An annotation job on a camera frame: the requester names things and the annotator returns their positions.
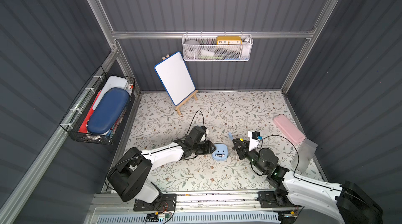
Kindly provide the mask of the light blue alarm clock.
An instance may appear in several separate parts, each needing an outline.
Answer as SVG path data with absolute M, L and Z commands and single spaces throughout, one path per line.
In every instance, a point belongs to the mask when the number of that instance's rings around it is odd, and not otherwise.
M 212 158 L 217 161 L 217 162 L 221 162 L 221 161 L 227 161 L 228 159 L 228 147 L 223 144 L 223 143 L 217 143 L 215 144 L 216 150 L 211 154 Z M 225 154 L 225 157 L 216 157 L 215 154 L 217 153 L 222 153 Z

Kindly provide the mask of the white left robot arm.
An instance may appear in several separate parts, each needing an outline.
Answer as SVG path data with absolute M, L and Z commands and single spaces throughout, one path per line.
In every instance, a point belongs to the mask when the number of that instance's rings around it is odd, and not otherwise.
M 162 193 L 156 185 L 148 182 L 150 172 L 168 163 L 213 153 L 216 147 L 207 140 L 208 133 L 205 126 L 195 126 L 184 138 L 161 148 L 143 151 L 130 148 L 108 171 L 106 182 L 123 202 L 136 199 L 153 204 Z

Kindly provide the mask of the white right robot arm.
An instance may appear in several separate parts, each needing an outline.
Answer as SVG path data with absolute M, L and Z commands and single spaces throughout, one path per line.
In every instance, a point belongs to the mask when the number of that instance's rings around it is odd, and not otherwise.
M 261 137 L 233 139 L 233 150 L 240 160 L 248 160 L 252 170 L 275 188 L 279 204 L 291 203 L 317 211 L 341 224 L 381 224 L 383 209 L 356 183 L 342 184 L 313 180 L 297 175 L 278 164 L 278 157 L 269 148 L 256 151 L 251 145 Z

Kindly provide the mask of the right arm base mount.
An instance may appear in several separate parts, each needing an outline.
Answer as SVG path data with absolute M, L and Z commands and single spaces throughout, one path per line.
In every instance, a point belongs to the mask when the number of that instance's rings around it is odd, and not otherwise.
M 261 208 L 300 208 L 299 205 L 291 203 L 287 197 L 287 193 L 281 189 L 259 191 L 257 201 L 260 203 Z

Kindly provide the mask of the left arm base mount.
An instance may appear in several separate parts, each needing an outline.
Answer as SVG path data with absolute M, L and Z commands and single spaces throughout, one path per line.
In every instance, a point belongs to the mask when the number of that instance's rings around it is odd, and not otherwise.
M 152 203 L 146 203 L 141 200 L 135 200 L 133 211 L 174 211 L 177 205 L 177 195 L 176 194 L 162 194 L 158 196 L 156 200 Z

